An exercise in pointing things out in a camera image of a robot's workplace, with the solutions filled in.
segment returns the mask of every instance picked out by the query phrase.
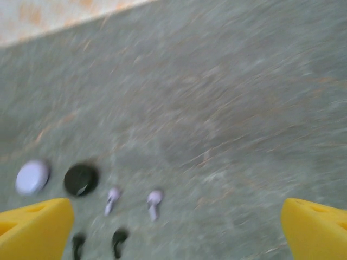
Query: black earbud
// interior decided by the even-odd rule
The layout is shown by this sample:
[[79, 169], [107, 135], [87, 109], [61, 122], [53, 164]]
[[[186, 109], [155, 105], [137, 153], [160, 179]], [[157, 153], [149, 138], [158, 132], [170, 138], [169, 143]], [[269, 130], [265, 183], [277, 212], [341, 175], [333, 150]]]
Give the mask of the black earbud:
[[86, 235], [83, 233], [77, 233], [72, 238], [72, 250], [74, 260], [81, 260], [82, 257], [82, 246], [86, 241]]
[[121, 257], [121, 246], [129, 236], [129, 232], [126, 229], [118, 229], [112, 236], [112, 248], [114, 257], [120, 259]]

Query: light purple earbud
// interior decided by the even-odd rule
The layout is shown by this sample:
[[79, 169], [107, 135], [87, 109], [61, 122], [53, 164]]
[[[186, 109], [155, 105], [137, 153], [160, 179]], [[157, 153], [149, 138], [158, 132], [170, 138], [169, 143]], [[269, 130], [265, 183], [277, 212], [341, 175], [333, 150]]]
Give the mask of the light purple earbud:
[[114, 203], [120, 198], [121, 191], [118, 188], [112, 188], [108, 192], [108, 199], [105, 208], [105, 216], [108, 216], [113, 209]]
[[157, 206], [160, 202], [162, 202], [163, 197], [164, 193], [160, 190], [154, 190], [148, 195], [148, 211], [153, 222], [158, 219]]

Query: small black object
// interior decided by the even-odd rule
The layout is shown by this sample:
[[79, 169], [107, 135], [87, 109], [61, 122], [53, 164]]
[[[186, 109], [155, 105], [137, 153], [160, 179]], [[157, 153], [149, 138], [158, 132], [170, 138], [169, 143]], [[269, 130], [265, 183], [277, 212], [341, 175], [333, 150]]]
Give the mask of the small black object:
[[83, 233], [77, 233], [72, 238], [72, 250], [74, 260], [80, 260], [82, 257], [82, 246], [86, 241], [86, 236]]
[[112, 247], [114, 257], [120, 259], [120, 246], [126, 241], [129, 236], [129, 232], [126, 229], [118, 229], [112, 236]]
[[92, 192], [98, 185], [98, 170], [86, 164], [72, 166], [64, 177], [64, 186], [68, 193], [79, 197]]

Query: small white object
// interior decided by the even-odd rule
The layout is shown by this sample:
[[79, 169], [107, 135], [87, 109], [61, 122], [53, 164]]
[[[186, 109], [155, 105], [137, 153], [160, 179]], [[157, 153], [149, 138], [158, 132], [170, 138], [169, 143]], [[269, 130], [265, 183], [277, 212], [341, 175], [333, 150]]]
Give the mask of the small white object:
[[33, 160], [23, 165], [16, 179], [16, 191], [20, 195], [32, 195], [46, 185], [49, 167], [44, 161]]
[[162, 202], [164, 194], [160, 190], [154, 190], [148, 195], [147, 204], [148, 212], [150, 214], [152, 222], [158, 219], [157, 206]]
[[112, 188], [108, 192], [107, 204], [105, 208], [105, 216], [108, 216], [114, 206], [114, 203], [120, 198], [121, 191], [118, 188]]

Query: white round disc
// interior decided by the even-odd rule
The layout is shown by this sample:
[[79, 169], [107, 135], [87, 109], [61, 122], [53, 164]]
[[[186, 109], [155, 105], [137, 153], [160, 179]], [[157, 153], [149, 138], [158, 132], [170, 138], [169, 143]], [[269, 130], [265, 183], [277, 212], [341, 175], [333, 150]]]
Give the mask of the white round disc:
[[43, 189], [49, 177], [49, 167], [43, 161], [29, 161], [20, 169], [16, 190], [21, 195], [31, 195]]

